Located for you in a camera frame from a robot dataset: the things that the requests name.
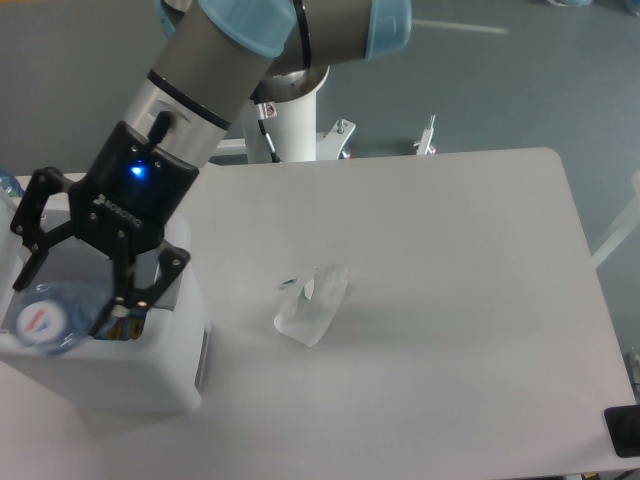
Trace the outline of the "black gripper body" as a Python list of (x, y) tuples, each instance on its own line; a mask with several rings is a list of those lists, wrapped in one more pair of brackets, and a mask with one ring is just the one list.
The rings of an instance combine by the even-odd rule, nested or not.
[(159, 246), (164, 228), (199, 174), (160, 149), (175, 121), (157, 119), (147, 135), (116, 124), (86, 175), (70, 187), (74, 235), (112, 257), (122, 232), (128, 252)]

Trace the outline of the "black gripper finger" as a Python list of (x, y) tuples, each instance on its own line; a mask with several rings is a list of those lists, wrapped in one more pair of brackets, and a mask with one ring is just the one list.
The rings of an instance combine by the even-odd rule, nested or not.
[(128, 239), (117, 239), (111, 255), (113, 295), (101, 308), (88, 335), (96, 337), (112, 317), (124, 318), (131, 310), (147, 312), (175, 283), (188, 265), (191, 256), (187, 250), (162, 241), (158, 252), (157, 278), (146, 288), (135, 286), (136, 258)]
[(50, 231), (41, 227), (48, 199), (59, 193), (68, 194), (72, 185), (73, 182), (54, 167), (37, 169), (32, 174), (10, 224), (11, 232), (21, 238), (22, 246), (28, 253), (28, 258), (13, 283), (16, 292), (25, 290), (32, 283), (47, 259), (49, 250), (74, 234), (75, 226), (70, 220)]

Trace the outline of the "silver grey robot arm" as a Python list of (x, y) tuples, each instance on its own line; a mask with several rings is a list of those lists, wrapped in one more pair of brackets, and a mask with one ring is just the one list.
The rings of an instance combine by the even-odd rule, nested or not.
[(50, 250), (76, 238), (112, 264), (108, 319), (156, 304), (187, 266), (165, 226), (259, 83), (370, 60), (409, 40), (407, 1), (193, 1), (159, 5), (173, 32), (124, 118), (87, 173), (33, 172), (10, 224), (27, 259), (13, 289), (30, 286)]

